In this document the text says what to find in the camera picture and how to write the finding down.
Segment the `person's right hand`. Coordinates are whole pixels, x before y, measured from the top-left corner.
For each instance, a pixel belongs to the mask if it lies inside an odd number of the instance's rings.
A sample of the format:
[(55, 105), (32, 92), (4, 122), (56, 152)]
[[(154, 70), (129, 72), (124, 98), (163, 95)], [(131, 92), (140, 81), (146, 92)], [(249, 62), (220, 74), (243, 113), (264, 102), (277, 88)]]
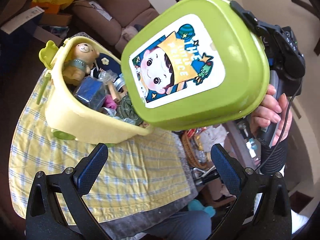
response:
[(266, 95), (260, 105), (251, 113), (249, 128), (251, 133), (256, 137), (259, 128), (265, 128), (270, 124), (278, 124), (278, 129), (274, 135), (272, 146), (274, 146), (282, 132), (286, 110), (289, 105), (285, 93), (281, 94), (278, 100), (273, 96), (276, 94), (276, 89), (269, 84)]

